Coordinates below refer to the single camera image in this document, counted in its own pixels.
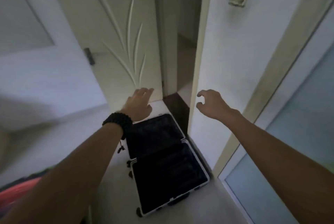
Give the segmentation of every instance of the door handle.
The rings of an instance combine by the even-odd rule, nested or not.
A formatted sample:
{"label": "door handle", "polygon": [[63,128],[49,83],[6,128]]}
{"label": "door handle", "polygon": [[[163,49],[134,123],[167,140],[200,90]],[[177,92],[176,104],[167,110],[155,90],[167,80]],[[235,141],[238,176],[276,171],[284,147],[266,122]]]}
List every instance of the door handle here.
{"label": "door handle", "polygon": [[87,59],[88,59],[88,61],[89,61],[89,64],[90,64],[91,66],[94,66],[94,65],[95,65],[95,60],[94,60],[94,58],[93,58],[92,53],[90,52],[90,49],[89,49],[89,48],[85,48],[83,51],[84,51],[85,54],[86,54],[86,57],[87,57]]}

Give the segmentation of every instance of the left hand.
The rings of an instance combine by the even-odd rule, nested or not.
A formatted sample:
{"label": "left hand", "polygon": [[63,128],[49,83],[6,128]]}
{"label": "left hand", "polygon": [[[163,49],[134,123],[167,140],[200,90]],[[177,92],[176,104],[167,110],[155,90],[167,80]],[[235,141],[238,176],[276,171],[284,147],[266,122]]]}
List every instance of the left hand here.
{"label": "left hand", "polygon": [[147,118],[152,112],[152,107],[148,104],[148,101],[153,91],[154,89],[147,88],[136,89],[133,95],[128,97],[120,112],[128,115],[132,122]]}

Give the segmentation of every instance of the suitcase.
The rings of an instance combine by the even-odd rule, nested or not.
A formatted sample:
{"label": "suitcase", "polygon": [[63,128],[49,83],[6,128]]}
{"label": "suitcase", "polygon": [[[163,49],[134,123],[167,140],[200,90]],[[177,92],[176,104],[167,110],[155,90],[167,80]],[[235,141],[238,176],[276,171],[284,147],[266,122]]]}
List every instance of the suitcase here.
{"label": "suitcase", "polygon": [[129,175],[134,179],[143,217],[174,205],[210,180],[170,114],[138,122],[128,133]]}

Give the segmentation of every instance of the door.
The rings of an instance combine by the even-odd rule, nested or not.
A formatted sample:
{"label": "door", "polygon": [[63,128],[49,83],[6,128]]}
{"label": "door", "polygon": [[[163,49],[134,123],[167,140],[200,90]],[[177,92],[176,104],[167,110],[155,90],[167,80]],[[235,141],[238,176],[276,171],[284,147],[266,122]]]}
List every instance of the door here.
{"label": "door", "polygon": [[112,111],[139,87],[162,99],[154,0],[59,0]]}
{"label": "door", "polygon": [[[334,9],[294,63],[255,124],[334,172]],[[248,222],[298,222],[239,146],[219,179]]]}

